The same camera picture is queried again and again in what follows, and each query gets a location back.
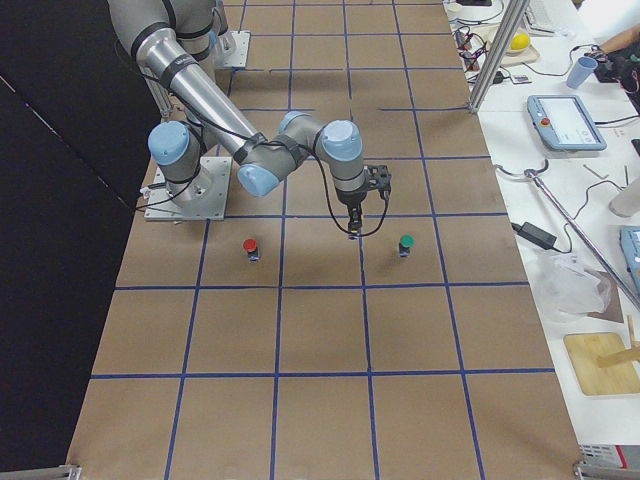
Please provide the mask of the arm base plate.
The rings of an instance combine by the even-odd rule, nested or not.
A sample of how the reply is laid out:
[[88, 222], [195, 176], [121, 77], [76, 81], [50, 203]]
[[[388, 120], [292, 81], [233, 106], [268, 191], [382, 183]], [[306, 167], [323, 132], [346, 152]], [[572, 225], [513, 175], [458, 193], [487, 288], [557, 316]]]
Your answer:
[[203, 156], [200, 171], [189, 187], [166, 184], [160, 168], [154, 182], [159, 188], [150, 189], [144, 218], [147, 221], [201, 221], [224, 219], [232, 160], [230, 157]]
[[213, 36], [213, 55], [217, 69], [245, 69], [251, 33], [228, 30]]

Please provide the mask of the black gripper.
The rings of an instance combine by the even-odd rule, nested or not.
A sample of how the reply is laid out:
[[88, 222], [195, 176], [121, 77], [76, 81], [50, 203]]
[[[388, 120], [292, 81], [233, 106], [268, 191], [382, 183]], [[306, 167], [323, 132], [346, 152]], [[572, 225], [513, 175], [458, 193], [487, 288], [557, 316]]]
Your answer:
[[362, 229], [362, 202], [366, 199], [367, 192], [363, 189], [354, 191], [336, 190], [338, 200], [346, 206], [349, 213], [348, 235], [359, 236]]

